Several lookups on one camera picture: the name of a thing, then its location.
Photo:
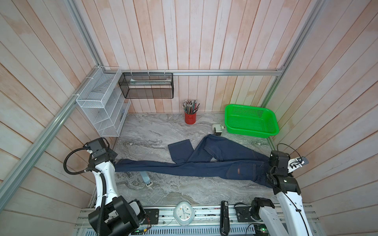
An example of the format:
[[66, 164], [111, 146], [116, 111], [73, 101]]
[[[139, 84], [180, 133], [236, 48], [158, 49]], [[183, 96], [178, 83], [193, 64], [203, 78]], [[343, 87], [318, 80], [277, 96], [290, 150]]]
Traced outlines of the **dark blue denim trousers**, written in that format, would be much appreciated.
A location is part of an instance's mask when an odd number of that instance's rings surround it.
[[248, 180], [269, 187], [266, 173], [268, 156], [222, 136], [209, 134], [196, 148], [190, 140], [168, 145], [172, 163], [123, 159], [116, 172], [154, 172], [174, 176], [220, 177], [225, 180]]

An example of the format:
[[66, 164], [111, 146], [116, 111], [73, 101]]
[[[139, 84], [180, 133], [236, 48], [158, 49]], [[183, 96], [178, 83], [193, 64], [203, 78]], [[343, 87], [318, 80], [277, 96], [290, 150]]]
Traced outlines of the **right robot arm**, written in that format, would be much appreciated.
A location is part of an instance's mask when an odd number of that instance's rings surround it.
[[283, 211], [286, 225], [278, 217], [270, 199], [254, 198], [250, 214], [257, 224], [266, 226], [271, 236], [311, 236], [313, 233], [305, 214], [301, 190], [293, 172], [309, 163], [301, 154], [291, 158], [290, 154], [273, 150], [269, 157], [270, 169], [266, 180], [272, 186]]

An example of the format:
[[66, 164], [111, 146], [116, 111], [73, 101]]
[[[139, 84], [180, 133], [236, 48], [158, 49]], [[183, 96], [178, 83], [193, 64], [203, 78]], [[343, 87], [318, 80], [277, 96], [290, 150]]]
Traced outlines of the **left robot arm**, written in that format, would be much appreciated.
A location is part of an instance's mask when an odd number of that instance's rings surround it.
[[[78, 172], [70, 171], [67, 168], [69, 158], [82, 150], [90, 153], [88, 167]], [[116, 157], [117, 153], [110, 148], [110, 143], [101, 137], [71, 151], [63, 162], [63, 168], [69, 175], [91, 172], [95, 177], [96, 205], [88, 221], [98, 236], [128, 236], [145, 219], [145, 211], [138, 200], [127, 202], [118, 193], [115, 183]]]

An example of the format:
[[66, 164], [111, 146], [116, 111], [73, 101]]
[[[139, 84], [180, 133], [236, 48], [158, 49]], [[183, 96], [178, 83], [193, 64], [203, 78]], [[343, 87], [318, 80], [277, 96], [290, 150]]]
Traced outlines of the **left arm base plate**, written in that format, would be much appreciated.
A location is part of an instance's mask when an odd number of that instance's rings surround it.
[[159, 209], [145, 209], [138, 215], [140, 225], [157, 225], [159, 221]]

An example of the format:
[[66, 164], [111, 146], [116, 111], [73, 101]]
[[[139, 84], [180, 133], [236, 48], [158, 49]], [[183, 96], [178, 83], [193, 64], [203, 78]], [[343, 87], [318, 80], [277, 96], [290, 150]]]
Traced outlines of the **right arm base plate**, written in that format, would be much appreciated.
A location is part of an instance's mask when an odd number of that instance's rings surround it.
[[236, 217], [238, 222], [256, 222], [256, 220], [251, 216], [250, 206], [248, 205], [235, 205], [234, 210], [236, 212]]

